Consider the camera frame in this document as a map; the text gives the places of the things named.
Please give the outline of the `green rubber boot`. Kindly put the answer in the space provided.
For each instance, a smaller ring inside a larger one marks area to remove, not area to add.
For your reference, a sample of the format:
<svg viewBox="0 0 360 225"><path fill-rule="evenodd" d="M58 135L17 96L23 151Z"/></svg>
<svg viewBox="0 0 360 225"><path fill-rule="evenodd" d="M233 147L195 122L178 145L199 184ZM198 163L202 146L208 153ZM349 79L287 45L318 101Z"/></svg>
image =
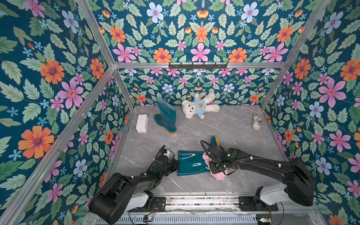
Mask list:
<svg viewBox="0 0 360 225"><path fill-rule="evenodd" d="M176 134L176 109L162 98L157 99L157 105L160 113L154 116L155 122L164 127L170 134Z"/></svg>
<svg viewBox="0 0 360 225"><path fill-rule="evenodd" d="M180 165L177 170L177 175L188 176L210 172L202 158L204 153L206 152L178 151Z"/></svg>

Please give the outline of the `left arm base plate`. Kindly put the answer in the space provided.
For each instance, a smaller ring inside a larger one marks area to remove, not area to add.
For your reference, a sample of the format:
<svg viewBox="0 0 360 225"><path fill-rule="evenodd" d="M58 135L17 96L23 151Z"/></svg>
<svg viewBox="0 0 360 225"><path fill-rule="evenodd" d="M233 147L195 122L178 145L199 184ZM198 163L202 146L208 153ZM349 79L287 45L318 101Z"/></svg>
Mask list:
<svg viewBox="0 0 360 225"><path fill-rule="evenodd" d="M166 198L165 197L151 197L146 202L145 206L134 208L129 212L165 212Z"/></svg>

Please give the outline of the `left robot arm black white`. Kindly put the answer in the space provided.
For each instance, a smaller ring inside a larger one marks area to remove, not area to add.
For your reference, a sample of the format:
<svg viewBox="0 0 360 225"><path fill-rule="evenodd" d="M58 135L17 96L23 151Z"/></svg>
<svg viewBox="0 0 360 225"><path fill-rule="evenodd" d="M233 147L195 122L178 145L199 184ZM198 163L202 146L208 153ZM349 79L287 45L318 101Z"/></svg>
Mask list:
<svg viewBox="0 0 360 225"><path fill-rule="evenodd" d="M138 176L114 173L90 201L89 211L113 225L125 212L135 208L149 209L153 202L152 190L164 177L176 172L179 164L173 157L159 155L147 171Z"/></svg>

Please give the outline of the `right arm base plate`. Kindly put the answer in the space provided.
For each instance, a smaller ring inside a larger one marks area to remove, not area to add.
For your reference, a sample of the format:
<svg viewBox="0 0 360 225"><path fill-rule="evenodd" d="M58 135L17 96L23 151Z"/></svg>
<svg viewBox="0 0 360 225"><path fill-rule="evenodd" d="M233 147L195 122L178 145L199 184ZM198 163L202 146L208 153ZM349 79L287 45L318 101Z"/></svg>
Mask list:
<svg viewBox="0 0 360 225"><path fill-rule="evenodd" d="M254 200L253 196L240 196L239 209L242 212L278 212L277 204L267 205L261 200Z"/></svg>

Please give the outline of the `pink cloth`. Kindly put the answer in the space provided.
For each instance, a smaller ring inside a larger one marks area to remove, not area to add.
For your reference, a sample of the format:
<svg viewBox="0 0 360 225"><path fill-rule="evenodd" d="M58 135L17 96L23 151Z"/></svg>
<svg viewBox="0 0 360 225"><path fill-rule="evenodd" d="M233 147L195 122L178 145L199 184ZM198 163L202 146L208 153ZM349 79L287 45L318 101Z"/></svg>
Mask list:
<svg viewBox="0 0 360 225"><path fill-rule="evenodd" d="M212 171L210 170L210 162L212 162L212 159L206 155L206 153L204 153L202 155L202 158L207 166L207 169L209 169L211 175L218 181L222 181L224 180L227 176L223 173L223 172L219 172L219 173L216 173L216 174L213 174Z"/></svg>

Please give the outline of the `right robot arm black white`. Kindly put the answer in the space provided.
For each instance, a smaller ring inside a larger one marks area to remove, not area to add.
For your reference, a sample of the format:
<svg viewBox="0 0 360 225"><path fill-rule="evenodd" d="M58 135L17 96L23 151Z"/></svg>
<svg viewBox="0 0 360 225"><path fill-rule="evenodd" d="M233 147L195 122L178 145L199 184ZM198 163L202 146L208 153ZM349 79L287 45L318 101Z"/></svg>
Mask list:
<svg viewBox="0 0 360 225"><path fill-rule="evenodd" d="M205 154L211 159L210 170L213 174L225 176L227 170L247 170L261 174L279 183L270 187L259 187L254 200L266 205L282 201L293 201L299 205L310 207L315 197L316 179L298 159L278 161L246 153L240 149L230 148L225 151L220 146L209 145L201 141Z"/></svg>

